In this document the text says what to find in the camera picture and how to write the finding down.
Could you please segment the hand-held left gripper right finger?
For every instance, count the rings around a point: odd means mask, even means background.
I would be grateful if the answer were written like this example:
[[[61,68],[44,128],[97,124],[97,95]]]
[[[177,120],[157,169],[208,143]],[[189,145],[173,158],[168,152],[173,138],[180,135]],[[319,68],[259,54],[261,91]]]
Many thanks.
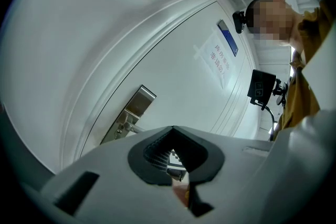
[[[189,173],[188,209],[175,217],[270,217],[270,142],[173,127],[173,148]]]

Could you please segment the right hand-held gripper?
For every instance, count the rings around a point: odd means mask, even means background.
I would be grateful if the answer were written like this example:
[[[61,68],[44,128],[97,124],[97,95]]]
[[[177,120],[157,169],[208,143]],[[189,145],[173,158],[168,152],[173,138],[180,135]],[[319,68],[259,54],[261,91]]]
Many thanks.
[[[178,157],[175,150],[172,150],[169,155],[166,172],[174,179],[182,181],[187,173],[184,165]]]

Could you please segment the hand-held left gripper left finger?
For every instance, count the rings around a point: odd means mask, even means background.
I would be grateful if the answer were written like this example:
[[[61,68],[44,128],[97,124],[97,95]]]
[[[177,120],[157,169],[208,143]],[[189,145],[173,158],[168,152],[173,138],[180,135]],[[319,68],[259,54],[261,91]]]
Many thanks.
[[[187,128],[168,126],[93,149],[50,179],[41,194],[70,218],[186,218],[172,179],[154,162]]]

